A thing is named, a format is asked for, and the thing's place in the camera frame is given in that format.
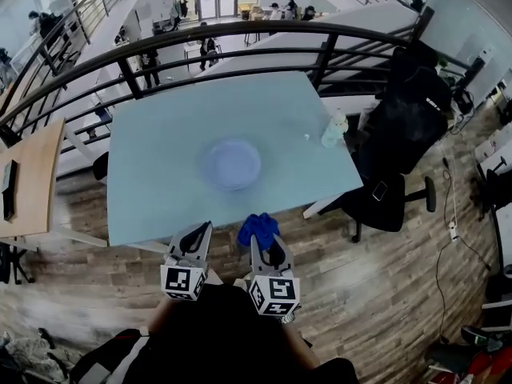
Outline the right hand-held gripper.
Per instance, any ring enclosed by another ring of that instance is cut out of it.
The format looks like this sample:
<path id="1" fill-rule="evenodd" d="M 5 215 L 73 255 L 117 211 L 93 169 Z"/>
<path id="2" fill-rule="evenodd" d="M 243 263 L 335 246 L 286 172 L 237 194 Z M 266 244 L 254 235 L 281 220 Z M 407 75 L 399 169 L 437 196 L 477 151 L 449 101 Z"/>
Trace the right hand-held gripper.
<path id="1" fill-rule="evenodd" d="M 300 303 L 300 281 L 291 270 L 294 256 L 277 235 L 267 253 L 268 263 L 278 272 L 253 276 L 248 289 L 249 296 L 259 315 L 290 316 Z M 252 270 L 264 270 L 266 266 L 255 234 L 250 237 L 250 264 Z"/>

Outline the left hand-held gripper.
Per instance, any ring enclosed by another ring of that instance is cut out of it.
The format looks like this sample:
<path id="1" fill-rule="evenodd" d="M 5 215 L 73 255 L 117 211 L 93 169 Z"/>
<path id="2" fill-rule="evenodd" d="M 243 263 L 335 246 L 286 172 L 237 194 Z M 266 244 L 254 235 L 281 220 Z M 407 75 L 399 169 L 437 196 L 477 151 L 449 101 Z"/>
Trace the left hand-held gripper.
<path id="1" fill-rule="evenodd" d="M 160 267 L 161 289 L 170 298 L 197 301 L 204 287 L 213 225 L 203 222 L 188 226 L 173 236 L 165 263 Z"/>

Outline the blue cloth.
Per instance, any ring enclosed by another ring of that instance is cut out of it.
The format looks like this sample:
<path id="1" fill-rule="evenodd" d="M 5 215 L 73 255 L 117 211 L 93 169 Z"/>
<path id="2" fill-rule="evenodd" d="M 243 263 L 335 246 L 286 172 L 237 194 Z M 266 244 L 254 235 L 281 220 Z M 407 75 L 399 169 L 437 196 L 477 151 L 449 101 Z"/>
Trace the blue cloth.
<path id="1" fill-rule="evenodd" d="M 278 221 L 262 213 L 251 214 L 242 224 L 237 236 L 238 243 L 242 246 L 250 246 L 250 240 L 256 237 L 260 251 L 267 251 L 274 243 L 274 236 L 280 235 Z"/>

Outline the black office chair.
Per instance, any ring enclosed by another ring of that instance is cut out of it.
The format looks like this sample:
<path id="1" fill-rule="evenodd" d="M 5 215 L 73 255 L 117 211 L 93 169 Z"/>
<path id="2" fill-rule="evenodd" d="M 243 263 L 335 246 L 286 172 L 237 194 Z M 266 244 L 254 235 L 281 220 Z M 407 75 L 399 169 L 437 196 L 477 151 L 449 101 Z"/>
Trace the black office chair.
<path id="1" fill-rule="evenodd" d="M 452 93 L 435 67 L 438 55 L 425 43 L 414 40 L 394 50 L 390 76 L 379 104 L 370 112 L 369 127 L 352 154 L 362 186 L 342 194 L 321 213 L 340 209 L 356 224 L 354 243 L 361 240 L 362 227 L 390 233 L 400 231 L 405 205 L 425 200 L 426 209 L 437 207 L 435 184 L 424 179 L 424 187 L 405 191 L 405 177 L 448 128 Z M 378 202 L 372 192 L 383 181 L 388 186 Z"/>

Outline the black flat box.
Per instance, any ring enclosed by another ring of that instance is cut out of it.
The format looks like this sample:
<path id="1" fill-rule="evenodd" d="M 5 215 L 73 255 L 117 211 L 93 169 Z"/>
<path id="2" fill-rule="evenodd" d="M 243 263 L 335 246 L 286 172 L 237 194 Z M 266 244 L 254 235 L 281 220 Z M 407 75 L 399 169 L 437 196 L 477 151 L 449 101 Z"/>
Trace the black flat box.
<path id="1" fill-rule="evenodd" d="M 7 222 L 14 216 L 15 213 L 14 194 L 17 172 L 18 163 L 15 160 L 10 160 L 4 167 L 0 194 L 2 195 L 3 220 Z"/>

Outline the person's black shirt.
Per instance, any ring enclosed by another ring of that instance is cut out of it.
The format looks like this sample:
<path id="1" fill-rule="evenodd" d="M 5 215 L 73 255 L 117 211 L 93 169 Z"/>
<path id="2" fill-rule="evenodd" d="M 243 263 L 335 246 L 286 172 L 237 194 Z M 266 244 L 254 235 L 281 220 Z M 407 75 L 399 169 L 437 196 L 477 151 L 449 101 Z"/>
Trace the person's black shirt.
<path id="1" fill-rule="evenodd" d="M 176 301 L 159 333 L 121 331 L 77 362 L 70 384 L 359 384 L 345 358 L 301 367 L 279 320 L 259 315 L 238 286 Z"/>

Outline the big translucent blue plate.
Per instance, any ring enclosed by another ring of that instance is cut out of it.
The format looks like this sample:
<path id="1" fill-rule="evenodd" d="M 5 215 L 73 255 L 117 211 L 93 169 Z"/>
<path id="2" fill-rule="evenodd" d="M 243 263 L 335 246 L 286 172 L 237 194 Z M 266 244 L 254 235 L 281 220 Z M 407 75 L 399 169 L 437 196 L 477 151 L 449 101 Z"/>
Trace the big translucent blue plate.
<path id="1" fill-rule="evenodd" d="M 262 160 L 257 148 L 240 138 L 209 145 L 201 158 L 204 179 L 219 190 L 242 190 L 258 180 Z"/>

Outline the red bag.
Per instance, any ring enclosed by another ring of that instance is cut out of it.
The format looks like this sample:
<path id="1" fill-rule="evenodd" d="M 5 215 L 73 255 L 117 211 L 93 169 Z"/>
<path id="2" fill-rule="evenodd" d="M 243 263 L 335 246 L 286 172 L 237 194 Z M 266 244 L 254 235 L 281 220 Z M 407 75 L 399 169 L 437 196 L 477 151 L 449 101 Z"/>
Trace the red bag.
<path id="1" fill-rule="evenodd" d="M 512 384 L 512 347 L 477 354 L 460 384 Z"/>

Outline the wooden desk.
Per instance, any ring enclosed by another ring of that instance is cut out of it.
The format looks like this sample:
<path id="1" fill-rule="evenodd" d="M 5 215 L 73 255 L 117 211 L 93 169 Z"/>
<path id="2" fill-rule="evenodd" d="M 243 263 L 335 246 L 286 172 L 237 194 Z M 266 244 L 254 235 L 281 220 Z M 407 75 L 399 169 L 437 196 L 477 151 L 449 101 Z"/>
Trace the wooden desk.
<path id="1" fill-rule="evenodd" d="M 61 118 L 0 153 L 0 189 L 4 167 L 18 164 L 14 188 L 14 216 L 3 219 L 0 197 L 0 242 L 36 251 L 23 243 L 26 237 L 50 234 L 101 248 L 108 241 L 63 227 L 54 221 L 54 196 L 62 142 L 69 139 L 85 156 L 92 155 L 85 144 L 66 127 Z"/>

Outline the person's left forearm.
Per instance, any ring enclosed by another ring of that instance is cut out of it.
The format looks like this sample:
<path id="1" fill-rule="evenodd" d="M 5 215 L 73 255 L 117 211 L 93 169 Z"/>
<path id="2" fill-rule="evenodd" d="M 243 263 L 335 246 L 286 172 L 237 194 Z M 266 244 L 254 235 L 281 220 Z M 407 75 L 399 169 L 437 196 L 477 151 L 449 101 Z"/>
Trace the person's left forearm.
<path id="1" fill-rule="evenodd" d="M 150 335 L 159 333 L 166 325 L 167 319 L 170 316 L 177 301 L 165 296 L 146 322 L 146 327 Z"/>

